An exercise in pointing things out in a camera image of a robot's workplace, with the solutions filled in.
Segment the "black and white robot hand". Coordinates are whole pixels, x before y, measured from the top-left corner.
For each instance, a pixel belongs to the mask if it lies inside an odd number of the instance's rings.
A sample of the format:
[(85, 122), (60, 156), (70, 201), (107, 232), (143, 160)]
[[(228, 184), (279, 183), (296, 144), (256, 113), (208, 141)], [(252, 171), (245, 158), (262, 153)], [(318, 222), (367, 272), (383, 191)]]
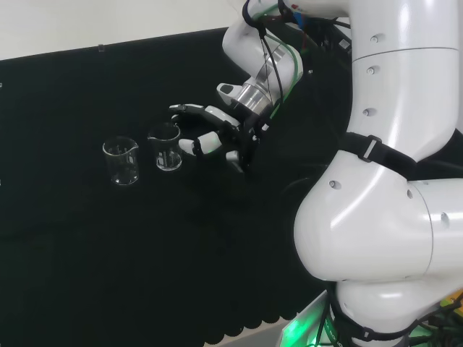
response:
[(256, 114), (239, 121), (215, 106), (181, 103), (169, 106), (169, 111), (178, 127), (201, 122), (213, 127), (194, 139), (180, 139), (179, 147), (185, 154), (204, 159), (229, 147), (226, 162), (241, 174), (249, 171), (255, 151), (269, 128), (268, 122)]

